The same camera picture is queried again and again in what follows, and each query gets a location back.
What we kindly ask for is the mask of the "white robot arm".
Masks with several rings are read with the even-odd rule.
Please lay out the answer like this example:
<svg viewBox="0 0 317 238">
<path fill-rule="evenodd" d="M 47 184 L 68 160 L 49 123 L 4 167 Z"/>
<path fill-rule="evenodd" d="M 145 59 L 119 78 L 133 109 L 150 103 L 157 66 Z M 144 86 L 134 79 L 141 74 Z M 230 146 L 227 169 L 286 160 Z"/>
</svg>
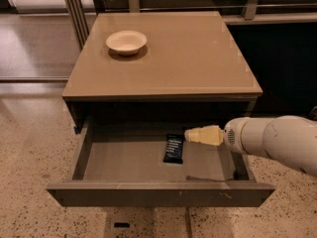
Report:
<svg viewBox="0 0 317 238">
<path fill-rule="evenodd" d="M 184 132 L 187 142 L 224 145 L 241 155 L 271 159 L 286 167 L 317 177 L 317 124 L 298 116 L 241 117 L 218 125 Z"/>
</svg>

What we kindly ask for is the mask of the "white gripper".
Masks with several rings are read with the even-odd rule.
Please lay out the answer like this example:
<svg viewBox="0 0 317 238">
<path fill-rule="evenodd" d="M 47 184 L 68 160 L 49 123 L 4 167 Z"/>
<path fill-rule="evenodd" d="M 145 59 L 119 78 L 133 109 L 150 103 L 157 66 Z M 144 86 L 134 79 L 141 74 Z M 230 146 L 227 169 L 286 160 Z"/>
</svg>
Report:
<svg viewBox="0 0 317 238">
<path fill-rule="evenodd" d="M 242 132 L 249 120 L 249 117 L 232 119 L 225 125 L 224 132 L 218 125 L 188 129 L 184 132 L 184 137 L 188 142 L 212 146 L 220 146 L 224 141 L 225 146 L 231 152 L 245 154 L 246 151 L 242 143 Z"/>
</svg>

